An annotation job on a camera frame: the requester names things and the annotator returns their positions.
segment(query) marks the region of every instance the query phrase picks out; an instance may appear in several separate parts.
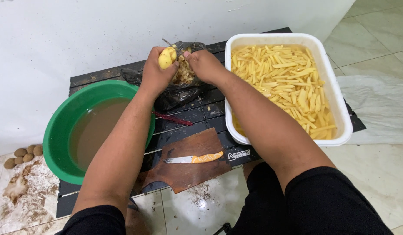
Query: water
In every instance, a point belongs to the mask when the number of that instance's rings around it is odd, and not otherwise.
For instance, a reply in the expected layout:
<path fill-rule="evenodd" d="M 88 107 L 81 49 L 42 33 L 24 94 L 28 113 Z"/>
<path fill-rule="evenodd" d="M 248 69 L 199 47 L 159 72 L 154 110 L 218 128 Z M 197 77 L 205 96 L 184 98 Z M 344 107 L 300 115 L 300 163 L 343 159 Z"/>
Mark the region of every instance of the water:
<path fill-rule="evenodd" d="M 100 102 L 74 125 L 69 148 L 74 162 L 80 169 L 87 170 L 97 150 L 109 136 L 130 101 L 126 98 L 114 98 Z"/>

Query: hand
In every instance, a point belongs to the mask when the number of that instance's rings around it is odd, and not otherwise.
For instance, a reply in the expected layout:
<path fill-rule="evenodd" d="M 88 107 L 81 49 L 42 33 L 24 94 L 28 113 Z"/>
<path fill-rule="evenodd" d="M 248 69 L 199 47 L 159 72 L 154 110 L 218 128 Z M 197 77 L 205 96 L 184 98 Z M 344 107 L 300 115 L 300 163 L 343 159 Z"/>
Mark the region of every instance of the hand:
<path fill-rule="evenodd" d="M 205 83 L 216 86 L 216 83 L 224 74 L 229 71 L 223 67 L 220 61 L 209 51 L 201 50 L 189 53 L 184 52 L 190 68 L 196 73 L 196 76 Z"/>
<path fill-rule="evenodd" d="M 165 47 L 154 46 L 149 52 L 148 59 L 143 67 L 142 83 L 139 87 L 156 99 L 167 88 L 174 74 L 178 70 L 178 62 L 174 62 L 166 69 L 161 69 L 158 57 Z"/>

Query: orange knife handle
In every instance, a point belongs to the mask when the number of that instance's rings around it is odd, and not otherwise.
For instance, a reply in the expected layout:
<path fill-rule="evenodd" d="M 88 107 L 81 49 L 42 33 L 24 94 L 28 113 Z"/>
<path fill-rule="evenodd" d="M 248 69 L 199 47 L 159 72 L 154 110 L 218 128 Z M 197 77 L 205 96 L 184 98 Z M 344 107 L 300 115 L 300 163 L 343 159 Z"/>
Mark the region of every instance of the orange knife handle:
<path fill-rule="evenodd" d="M 223 156 L 223 152 L 218 152 L 215 154 L 206 154 L 201 157 L 193 156 L 192 163 L 210 162 L 220 158 L 221 156 Z"/>

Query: sandal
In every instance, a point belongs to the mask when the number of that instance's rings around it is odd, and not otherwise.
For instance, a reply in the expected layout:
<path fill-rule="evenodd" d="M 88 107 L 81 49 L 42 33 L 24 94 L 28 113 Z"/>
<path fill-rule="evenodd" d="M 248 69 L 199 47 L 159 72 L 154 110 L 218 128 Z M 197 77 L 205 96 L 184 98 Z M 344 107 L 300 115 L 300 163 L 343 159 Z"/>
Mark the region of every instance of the sandal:
<path fill-rule="evenodd" d="M 133 203 L 133 204 L 128 204 L 128 208 L 135 210 L 135 211 L 139 211 L 138 206 L 136 205 L 135 201 L 130 197 L 129 200 Z"/>

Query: green basin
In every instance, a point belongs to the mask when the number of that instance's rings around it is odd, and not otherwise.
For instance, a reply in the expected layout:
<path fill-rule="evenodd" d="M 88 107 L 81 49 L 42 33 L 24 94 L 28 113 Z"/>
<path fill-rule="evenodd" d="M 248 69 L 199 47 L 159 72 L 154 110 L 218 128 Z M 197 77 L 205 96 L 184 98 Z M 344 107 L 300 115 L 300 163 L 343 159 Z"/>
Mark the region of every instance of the green basin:
<path fill-rule="evenodd" d="M 132 99 L 137 90 L 137 86 L 125 81 L 108 80 L 93 83 L 66 99 L 52 115 L 45 130 L 43 153 L 49 169 L 68 183 L 82 184 L 85 171 L 77 167 L 69 150 L 69 139 L 75 124 L 96 104 L 112 98 Z M 152 114 L 145 147 L 152 138 L 154 128 L 155 115 Z"/>

